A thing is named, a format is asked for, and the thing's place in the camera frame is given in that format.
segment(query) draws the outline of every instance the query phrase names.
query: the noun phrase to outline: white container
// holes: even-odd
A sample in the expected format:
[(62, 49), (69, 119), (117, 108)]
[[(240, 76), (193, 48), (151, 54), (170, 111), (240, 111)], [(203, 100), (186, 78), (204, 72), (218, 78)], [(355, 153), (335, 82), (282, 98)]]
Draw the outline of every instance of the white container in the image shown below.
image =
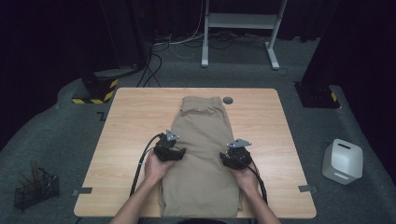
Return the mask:
[(341, 139), (334, 139), (324, 153), (322, 173), (324, 176), (347, 185), (361, 178), (363, 153), (361, 148)]

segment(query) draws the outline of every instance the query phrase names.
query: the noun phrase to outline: human hand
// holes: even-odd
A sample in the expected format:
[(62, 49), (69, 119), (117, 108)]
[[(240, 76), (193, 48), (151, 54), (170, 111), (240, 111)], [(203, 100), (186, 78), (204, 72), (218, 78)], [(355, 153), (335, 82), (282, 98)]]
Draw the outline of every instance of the human hand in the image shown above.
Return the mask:
[(145, 180), (152, 180), (155, 183), (163, 179), (169, 168), (175, 161), (160, 161), (153, 151), (150, 151), (145, 163)]
[[(253, 170), (256, 170), (253, 162), (250, 163), (249, 167)], [(244, 170), (231, 169), (231, 172), (233, 173), (233, 177), (235, 177), (235, 180), (242, 191), (258, 191), (259, 181), (257, 180), (257, 176), (253, 174), (253, 172), (251, 172), (248, 168), (245, 168)]]

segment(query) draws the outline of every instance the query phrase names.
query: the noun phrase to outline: khaki pants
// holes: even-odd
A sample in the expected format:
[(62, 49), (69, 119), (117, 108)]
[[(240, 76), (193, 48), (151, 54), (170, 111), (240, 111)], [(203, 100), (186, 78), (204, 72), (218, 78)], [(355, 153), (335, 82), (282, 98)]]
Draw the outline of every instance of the khaki pants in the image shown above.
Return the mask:
[(187, 151), (163, 179), (163, 216), (236, 217), (241, 194), (219, 157), (234, 140), (221, 99), (183, 98), (172, 133), (180, 136), (175, 148)]

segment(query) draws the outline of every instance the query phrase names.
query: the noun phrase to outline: forearm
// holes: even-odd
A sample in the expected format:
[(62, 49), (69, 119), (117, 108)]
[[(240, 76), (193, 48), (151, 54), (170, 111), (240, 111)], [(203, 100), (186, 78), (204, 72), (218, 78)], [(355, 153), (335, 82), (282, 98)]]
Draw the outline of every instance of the forearm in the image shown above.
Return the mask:
[(280, 223), (268, 204), (262, 199), (258, 190), (244, 190), (247, 201), (250, 204), (257, 221), (260, 224)]
[(156, 181), (145, 179), (134, 194), (126, 201), (120, 211), (111, 220), (111, 224), (135, 224), (140, 218), (147, 197), (154, 189)]

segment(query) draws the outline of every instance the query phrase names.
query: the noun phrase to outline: gray floor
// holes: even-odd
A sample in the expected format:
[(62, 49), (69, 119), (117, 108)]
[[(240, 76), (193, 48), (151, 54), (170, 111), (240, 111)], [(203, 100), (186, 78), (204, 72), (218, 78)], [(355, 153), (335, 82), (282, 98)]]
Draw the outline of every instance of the gray floor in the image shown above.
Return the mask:
[[(211, 41), (211, 45), (218, 48), (226, 44)], [(342, 89), (331, 86), (342, 108), (303, 108), (300, 103), (293, 82), (301, 80), (317, 44), (318, 41), (302, 43), (298, 38), (277, 40), (276, 56), (282, 67), (278, 71), (269, 65), (262, 42), (210, 49), (207, 68), (201, 67), (201, 48), (172, 45), (156, 52), (163, 59), (156, 78), (162, 87), (273, 88), (278, 91), (307, 182), (318, 188), (318, 192), (312, 194), (317, 216), (282, 219), (283, 223), (396, 223), (396, 188), (361, 132)], [(154, 50), (165, 47), (156, 46)], [(152, 57), (151, 70), (158, 65), (159, 60)], [(141, 74), (121, 78), (117, 88), (136, 86)], [(111, 107), (111, 102), (72, 104), (79, 82), (76, 80), (62, 88), (58, 103), (26, 123), (1, 151), (0, 223), (74, 223), (77, 220), (73, 212), (77, 197), (72, 196), (72, 192), (82, 185), (104, 126), (97, 112), (108, 112)], [(149, 84), (158, 86), (154, 79)], [(335, 138), (363, 150), (363, 177), (347, 186), (321, 174), (324, 150)], [(61, 196), (22, 213), (14, 209), (14, 189), (21, 186), (20, 173), (30, 176), (30, 160), (59, 176)], [(80, 223), (108, 221), (108, 217), (86, 217)]]

